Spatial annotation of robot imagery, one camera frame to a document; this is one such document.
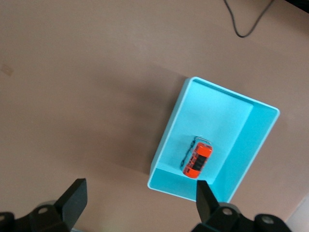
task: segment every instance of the black cable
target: black cable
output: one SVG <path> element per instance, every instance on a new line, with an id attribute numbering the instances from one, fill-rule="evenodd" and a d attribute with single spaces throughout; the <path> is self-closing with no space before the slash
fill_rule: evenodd
<path id="1" fill-rule="evenodd" d="M 256 25 L 259 23 L 260 19 L 262 18 L 262 16 L 265 14 L 265 12 L 269 9 L 269 7 L 272 5 L 272 3 L 275 1 L 275 0 L 271 0 L 270 3 L 267 5 L 267 7 L 262 11 L 262 13 L 260 14 L 260 16 L 257 18 L 256 22 L 254 23 L 253 27 L 251 28 L 251 30 L 245 34 L 245 35 L 240 35 L 237 31 L 237 28 L 236 28 L 236 24 L 235 24 L 235 18 L 234 18 L 234 14 L 230 8 L 230 6 L 228 5 L 227 1 L 226 0 L 223 0 L 228 11 L 230 12 L 230 15 L 232 17 L 232 22 L 233 22 L 233 27 L 234 27 L 234 31 L 235 33 L 237 34 L 237 36 L 241 37 L 241 38 L 245 38 L 247 36 L 249 36 L 255 29 Z"/>

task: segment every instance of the orange toy car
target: orange toy car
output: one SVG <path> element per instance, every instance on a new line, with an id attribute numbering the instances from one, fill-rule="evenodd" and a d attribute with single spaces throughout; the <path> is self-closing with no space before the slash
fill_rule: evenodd
<path id="1" fill-rule="evenodd" d="M 189 151 L 181 163 L 183 174 L 190 178 L 197 178 L 211 153 L 212 146 L 209 141 L 199 137 L 194 138 Z"/>

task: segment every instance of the rectangular container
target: rectangular container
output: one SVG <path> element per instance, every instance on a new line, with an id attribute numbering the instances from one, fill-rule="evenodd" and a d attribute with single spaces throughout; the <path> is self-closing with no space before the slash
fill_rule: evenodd
<path id="1" fill-rule="evenodd" d="M 187 79 L 154 156 L 148 187 L 196 200 L 197 179 L 180 163 L 195 136 L 213 152 L 198 179 L 220 202 L 229 202 L 276 122 L 277 108 L 199 77 Z"/>

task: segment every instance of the gray surface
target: gray surface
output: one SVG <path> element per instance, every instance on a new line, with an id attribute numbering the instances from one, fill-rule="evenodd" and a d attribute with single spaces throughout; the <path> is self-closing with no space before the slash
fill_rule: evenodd
<path id="1" fill-rule="evenodd" d="M 231 1 L 240 32 L 267 2 Z M 287 219 L 309 192 L 308 24 L 282 0 L 247 39 L 217 0 L 0 0 L 1 211 L 86 177 L 78 229 L 189 231 L 195 204 L 146 183 L 184 77 L 200 76 L 281 109 L 232 203 Z"/>

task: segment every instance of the light blue tray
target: light blue tray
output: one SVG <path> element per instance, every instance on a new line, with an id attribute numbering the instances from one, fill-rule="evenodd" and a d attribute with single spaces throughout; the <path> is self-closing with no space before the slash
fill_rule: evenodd
<path id="1" fill-rule="evenodd" d="M 154 156 L 148 187 L 196 200 L 197 180 L 180 170 L 195 136 L 213 152 L 200 180 L 220 202 L 229 202 L 280 112 L 277 108 L 199 77 L 187 79 Z"/>

